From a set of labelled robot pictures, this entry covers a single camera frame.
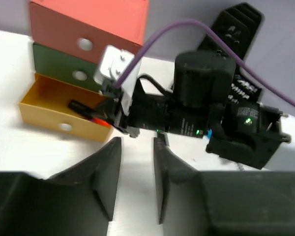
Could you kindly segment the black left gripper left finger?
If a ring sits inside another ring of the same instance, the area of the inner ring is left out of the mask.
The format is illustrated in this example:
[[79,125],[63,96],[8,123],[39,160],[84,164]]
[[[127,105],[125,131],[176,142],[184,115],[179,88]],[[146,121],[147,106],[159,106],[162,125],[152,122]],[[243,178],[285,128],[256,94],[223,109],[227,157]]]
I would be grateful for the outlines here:
[[0,172],[0,236],[104,236],[114,215],[122,140],[39,179]]

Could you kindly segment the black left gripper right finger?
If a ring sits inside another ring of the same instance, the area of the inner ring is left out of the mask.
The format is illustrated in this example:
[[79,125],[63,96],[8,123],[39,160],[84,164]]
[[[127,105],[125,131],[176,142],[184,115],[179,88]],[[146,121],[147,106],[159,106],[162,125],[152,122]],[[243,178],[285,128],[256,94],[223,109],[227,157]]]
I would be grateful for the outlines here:
[[295,236],[295,172],[199,171],[153,141],[166,236]]

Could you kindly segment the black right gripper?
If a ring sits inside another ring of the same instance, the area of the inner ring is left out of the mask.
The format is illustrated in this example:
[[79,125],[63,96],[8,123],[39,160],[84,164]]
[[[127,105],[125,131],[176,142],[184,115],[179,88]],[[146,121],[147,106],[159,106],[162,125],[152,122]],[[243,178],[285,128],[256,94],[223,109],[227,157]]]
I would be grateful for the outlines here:
[[121,102],[104,99],[94,107],[97,117],[130,138],[137,138],[140,129],[202,138],[208,128],[211,85],[203,86],[199,80],[176,80],[174,91],[169,92],[153,78],[148,81],[160,95],[146,93],[137,78],[128,116]]

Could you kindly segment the orange cap black highlighter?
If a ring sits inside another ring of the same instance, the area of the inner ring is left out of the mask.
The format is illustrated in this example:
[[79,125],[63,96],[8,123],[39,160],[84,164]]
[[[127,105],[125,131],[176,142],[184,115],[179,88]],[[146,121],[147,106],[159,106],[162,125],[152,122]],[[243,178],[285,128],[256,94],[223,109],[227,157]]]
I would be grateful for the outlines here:
[[81,115],[83,118],[92,121],[93,123],[105,127],[110,126],[110,124],[106,122],[107,116],[103,112],[98,112],[95,109],[88,107],[76,100],[71,100],[68,103],[68,108]]

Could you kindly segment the yellow bottom drawer box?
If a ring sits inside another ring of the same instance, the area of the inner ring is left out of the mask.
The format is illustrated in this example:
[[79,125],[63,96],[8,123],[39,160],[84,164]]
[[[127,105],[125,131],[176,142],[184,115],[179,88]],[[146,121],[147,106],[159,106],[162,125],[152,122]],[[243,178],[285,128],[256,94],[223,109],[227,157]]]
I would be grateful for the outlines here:
[[19,102],[24,122],[98,142],[110,137],[112,126],[88,121],[68,108],[72,99],[93,108],[104,96],[38,73],[34,77],[34,83]]

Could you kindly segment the green drawer box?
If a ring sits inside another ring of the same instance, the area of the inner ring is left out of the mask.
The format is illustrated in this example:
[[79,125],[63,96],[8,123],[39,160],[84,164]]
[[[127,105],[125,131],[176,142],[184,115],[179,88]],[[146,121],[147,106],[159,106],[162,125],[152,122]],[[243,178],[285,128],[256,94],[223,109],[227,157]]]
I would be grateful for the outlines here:
[[32,53],[37,73],[77,87],[99,91],[100,85],[93,79],[95,64],[37,43],[32,44]]

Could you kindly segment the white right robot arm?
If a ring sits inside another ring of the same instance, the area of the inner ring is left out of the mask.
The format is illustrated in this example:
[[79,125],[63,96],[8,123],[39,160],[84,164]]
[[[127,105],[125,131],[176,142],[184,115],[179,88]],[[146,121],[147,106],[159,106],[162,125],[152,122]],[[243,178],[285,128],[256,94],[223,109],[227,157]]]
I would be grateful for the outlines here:
[[173,91],[163,89],[135,67],[120,88],[114,82],[133,54],[107,49],[95,73],[106,99],[96,106],[100,117],[135,138],[140,129],[187,137],[209,135],[208,153],[256,169],[295,171],[295,118],[289,133],[283,112],[243,99],[231,102],[236,64],[215,51],[191,51],[175,59]]

